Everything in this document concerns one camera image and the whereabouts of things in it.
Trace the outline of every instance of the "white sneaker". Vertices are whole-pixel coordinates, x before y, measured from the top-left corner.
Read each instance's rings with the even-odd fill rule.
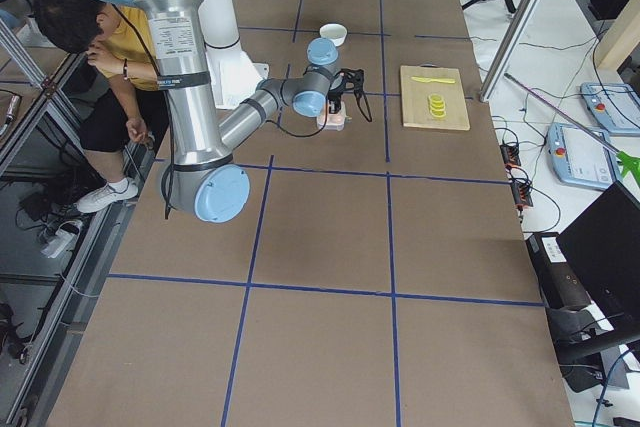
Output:
[[[129,181],[127,188],[122,192],[116,192],[109,184],[89,192],[76,202],[78,212],[83,214],[98,212],[118,200],[127,200],[135,197],[138,195],[138,186],[133,182],[133,179],[127,178],[127,180]]]

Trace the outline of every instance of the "black shorts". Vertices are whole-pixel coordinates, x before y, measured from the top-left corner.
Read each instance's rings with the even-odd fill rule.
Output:
[[[164,92],[136,89],[140,114],[153,133],[153,148],[158,152],[169,125]],[[93,112],[80,126],[80,145],[85,150],[119,152],[129,141],[127,115],[111,89],[100,97]]]

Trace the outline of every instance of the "hand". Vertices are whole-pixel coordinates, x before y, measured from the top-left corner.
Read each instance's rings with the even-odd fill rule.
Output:
[[[132,142],[144,144],[149,141],[149,130],[142,117],[133,117],[127,120],[127,132]]]
[[[121,74],[124,61],[109,52],[101,42],[94,40],[87,50],[87,63],[106,72]]]

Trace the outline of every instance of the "yellow shirt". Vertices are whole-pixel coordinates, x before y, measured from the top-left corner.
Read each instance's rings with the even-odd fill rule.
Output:
[[[142,10],[133,7],[118,6],[118,9],[122,12],[122,15],[124,15],[129,22],[136,27],[142,37],[142,40],[144,40],[145,45],[149,49],[149,52],[151,52],[151,55],[153,55],[155,59],[155,49],[145,13]],[[140,43],[140,40],[138,39],[138,36],[124,20],[120,20],[120,25],[111,37],[104,42],[104,45],[109,49],[109,52],[115,55],[118,59],[128,59],[129,62],[144,62],[145,64],[151,63],[149,57],[144,51],[144,48],[142,47],[142,44]],[[100,72],[107,79],[116,75],[113,72],[105,72],[103,70],[100,70]],[[155,80],[143,80],[133,77],[131,77],[130,80],[131,83],[140,90],[158,90],[158,84]]]

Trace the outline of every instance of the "white bowl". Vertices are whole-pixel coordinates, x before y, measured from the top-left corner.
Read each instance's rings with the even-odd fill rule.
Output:
[[[347,28],[341,24],[325,24],[320,27],[320,37],[331,40],[338,47],[347,38]]]

